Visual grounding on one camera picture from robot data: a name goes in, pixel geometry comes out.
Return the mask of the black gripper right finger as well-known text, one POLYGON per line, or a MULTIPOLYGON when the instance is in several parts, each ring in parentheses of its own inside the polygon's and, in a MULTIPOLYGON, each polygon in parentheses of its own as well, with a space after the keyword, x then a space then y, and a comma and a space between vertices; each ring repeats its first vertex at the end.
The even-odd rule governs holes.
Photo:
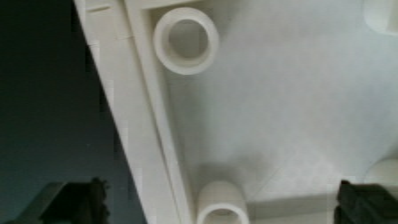
POLYGON ((398 199, 379 184, 341 181, 334 224, 398 224, 398 199))

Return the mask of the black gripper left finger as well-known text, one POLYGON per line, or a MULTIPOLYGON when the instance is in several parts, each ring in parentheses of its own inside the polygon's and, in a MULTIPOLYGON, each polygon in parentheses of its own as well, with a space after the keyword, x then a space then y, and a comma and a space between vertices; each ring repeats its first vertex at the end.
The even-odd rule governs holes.
POLYGON ((52 182, 11 224, 111 224, 107 181, 52 182))

